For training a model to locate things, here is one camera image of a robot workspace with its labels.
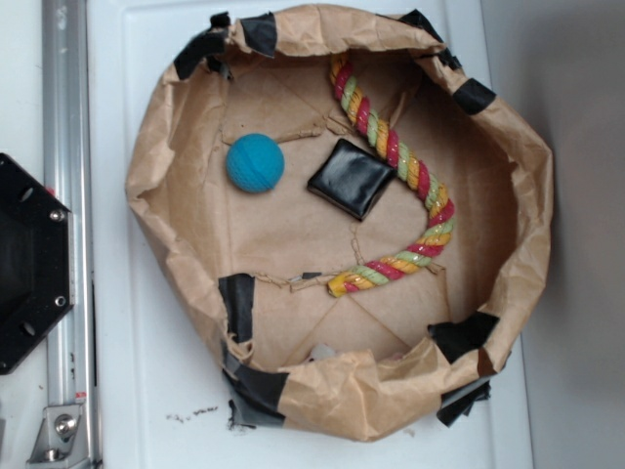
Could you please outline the black hexagonal robot base plate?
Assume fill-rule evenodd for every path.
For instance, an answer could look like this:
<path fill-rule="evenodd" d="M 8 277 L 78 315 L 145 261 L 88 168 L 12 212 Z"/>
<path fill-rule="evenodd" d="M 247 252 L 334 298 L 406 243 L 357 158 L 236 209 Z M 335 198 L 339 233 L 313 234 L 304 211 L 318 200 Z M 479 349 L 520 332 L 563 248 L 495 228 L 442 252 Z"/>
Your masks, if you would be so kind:
<path fill-rule="evenodd" d="M 14 372 L 72 307 L 71 212 L 1 155 L 1 373 Z"/>

